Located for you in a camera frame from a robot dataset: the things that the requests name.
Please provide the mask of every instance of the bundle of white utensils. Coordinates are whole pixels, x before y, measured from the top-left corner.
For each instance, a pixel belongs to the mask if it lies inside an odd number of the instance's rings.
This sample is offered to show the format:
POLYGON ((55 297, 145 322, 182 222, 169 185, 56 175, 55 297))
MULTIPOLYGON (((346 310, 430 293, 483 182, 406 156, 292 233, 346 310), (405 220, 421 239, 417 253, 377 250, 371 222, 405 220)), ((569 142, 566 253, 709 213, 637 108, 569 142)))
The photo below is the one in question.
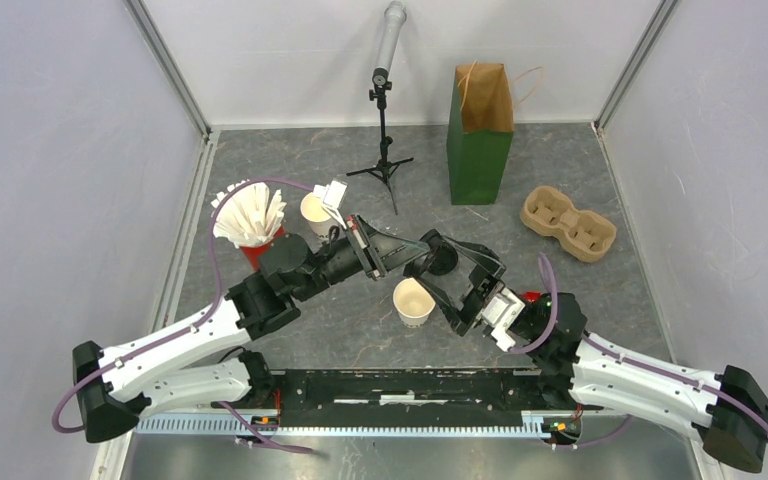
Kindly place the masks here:
MULTIPOLYGON (((228 185, 228 191, 241 184, 228 185)), ((216 194, 216 199, 210 202, 213 208, 219 205, 225 195, 225 192, 216 194)), ((234 194, 222 207, 213 235, 227 238, 236 248, 264 245, 281 228, 286 205, 281 201, 281 190, 276 190, 270 201, 269 187, 265 183, 249 185, 234 194)))

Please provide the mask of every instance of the gray stone surface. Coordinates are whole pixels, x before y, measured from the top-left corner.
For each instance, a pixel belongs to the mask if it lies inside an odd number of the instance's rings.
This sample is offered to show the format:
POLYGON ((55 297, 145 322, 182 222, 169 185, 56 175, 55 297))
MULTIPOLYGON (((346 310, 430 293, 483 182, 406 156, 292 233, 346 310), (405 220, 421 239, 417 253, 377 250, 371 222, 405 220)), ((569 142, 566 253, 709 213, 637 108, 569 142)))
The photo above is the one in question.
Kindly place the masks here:
MULTIPOLYGON (((446 127, 392 127, 391 160, 413 156, 395 176, 400 215, 384 186, 369 175, 348 179, 343 213, 359 213, 379 229, 419 238, 431 228, 456 239, 482 243, 508 266, 506 283, 517 291, 541 289, 536 254, 552 261, 559 287, 578 298, 590 330, 620 345, 668 358, 652 301, 634 252, 622 208, 598 142, 585 124, 518 125, 495 205, 452 206, 446 166, 446 127), (566 193, 580 209, 601 213, 619 229, 608 254, 595 264, 579 262, 557 240, 522 225, 519 209, 538 185, 566 193)), ((231 183, 256 176, 283 176, 313 185, 377 160, 377 128, 282 129, 223 132, 202 206, 199 229, 178 307, 186 317, 210 302, 214 283, 206 250, 210 200, 231 183)), ((316 245, 298 211, 303 192, 280 187, 288 200, 287 231, 316 245)), ((242 252, 217 242, 224 288, 252 272, 242 252)), ((458 297, 469 272, 463 265, 444 285, 458 297)), ((272 368, 525 366, 524 355, 501 352, 481 329, 455 335, 439 309, 420 328, 407 328, 391 295, 400 275, 373 282, 358 275, 299 304, 302 317, 248 345, 263 352, 272 368)))

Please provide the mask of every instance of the bag handle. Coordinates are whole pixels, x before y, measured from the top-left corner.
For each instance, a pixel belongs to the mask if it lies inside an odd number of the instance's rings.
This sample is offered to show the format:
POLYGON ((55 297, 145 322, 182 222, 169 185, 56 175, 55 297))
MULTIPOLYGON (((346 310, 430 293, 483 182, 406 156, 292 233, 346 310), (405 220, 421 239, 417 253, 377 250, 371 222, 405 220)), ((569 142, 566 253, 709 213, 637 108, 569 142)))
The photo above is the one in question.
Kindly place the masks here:
MULTIPOLYGON (((472 65, 469 66, 469 70, 467 70, 466 75, 464 75, 463 78, 461 78, 461 81, 458 82, 458 87, 461 86, 461 83, 466 82, 466 85, 464 85, 464 96, 463 99, 461 99, 461 110, 463 110, 464 105, 466 105, 466 94, 469 92, 469 76, 472 74, 472 69, 475 68, 475 64, 478 63, 478 59, 474 60, 472 62, 472 65)), ((546 69, 543 68, 543 65, 539 67, 534 67, 526 70, 524 73, 522 73, 517 78, 510 81, 508 84, 508 87, 511 87, 514 83, 518 82, 520 79, 525 78, 529 73, 540 70, 540 76, 537 77, 537 81, 534 82, 534 86, 531 87, 531 90, 528 91, 528 93, 525 94, 524 97, 520 99, 517 103, 514 104, 513 107, 511 107, 511 110, 516 109, 516 107, 520 106, 521 103, 528 100, 528 97, 531 96, 532 93, 534 93, 538 88, 540 88, 540 85, 543 85, 543 77, 546 74, 546 69)))
POLYGON ((534 82, 534 86, 533 86, 533 87, 531 87, 531 90, 529 90, 529 91, 528 91, 528 93, 526 93, 526 94, 525 94, 525 96, 524 96, 524 97, 522 97, 522 99, 520 99, 520 101, 518 101, 517 103, 515 103, 515 104, 514 104, 514 106, 513 106, 513 108, 514 108, 514 109, 515 109, 516 107, 518 107, 518 106, 519 106, 519 105, 520 105, 522 102, 524 102, 524 101, 528 100, 528 97, 530 97, 530 96, 531 96, 531 94, 532 94, 532 93, 534 93, 534 92, 535 92, 535 91, 536 91, 538 88, 540 88, 540 85, 543 85, 543 76, 544 76, 544 75, 545 75, 545 73, 546 73, 546 69, 545 69, 545 68, 543 68, 543 65, 541 65, 541 66, 539 66, 539 67, 534 67, 534 68, 531 68, 531 69, 528 69, 528 70, 526 70, 526 71, 525 71, 525 73, 523 73, 522 75, 518 76, 517 78, 515 78, 515 79, 511 80, 511 83, 510 83, 510 85, 513 85, 514 83, 516 83, 517 81, 519 81, 519 79, 521 79, 521 78, 524 78, 524 77, 525 77, 526 75, 528 75, 529 73, 531 73, 531 72, 534 72, 534 71, 537 71, 537 70, 540 70, 540 76, 539 76, 539 77, 537 77, 537 81, 536 81, 536 82, 534 82))

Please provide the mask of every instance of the green paper bag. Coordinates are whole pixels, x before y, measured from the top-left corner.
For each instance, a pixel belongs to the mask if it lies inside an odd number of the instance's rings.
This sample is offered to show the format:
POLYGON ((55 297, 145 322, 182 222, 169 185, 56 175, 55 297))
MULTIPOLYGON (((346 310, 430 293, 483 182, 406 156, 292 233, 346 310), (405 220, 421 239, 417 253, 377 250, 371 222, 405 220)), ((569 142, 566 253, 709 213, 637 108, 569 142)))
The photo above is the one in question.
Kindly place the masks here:
POLYGON ((455 68, 446 139, 452 205, 496 201, 513 138, 505 66, 476 63, 455 68))

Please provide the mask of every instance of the red object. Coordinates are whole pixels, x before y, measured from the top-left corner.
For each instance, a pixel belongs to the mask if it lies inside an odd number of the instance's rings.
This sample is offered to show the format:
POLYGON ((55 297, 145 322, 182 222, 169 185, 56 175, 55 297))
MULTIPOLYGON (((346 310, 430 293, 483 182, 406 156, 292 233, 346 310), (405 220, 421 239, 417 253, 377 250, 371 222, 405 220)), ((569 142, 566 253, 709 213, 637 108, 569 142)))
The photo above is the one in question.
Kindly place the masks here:
POLYGON ((540 295, 543 294, 540 292, 525 292, 522 294, 522 298, 528 303, 534 303, 538 298, 540 298, 540 295))
MULTIPOLYGON (((272 238, 274 239, 275 237, 283 234, 284 234, 284 227, 281 227, 278 229, 277 232, 275 232, 275 236, 272 238)), ((258 257, 263 255, 263 252, 269 250, 269 247, 271 246, 272 246, 272 240, 264 243, 259 247, 240 247, 240 250, 242 250, 246 258, 249 259, 249 263, 251 263, 252 268, 254 268, 255 271, 257 271, 257 270, 260 270, 260 265, 258 265, 257 263, 258 257)))

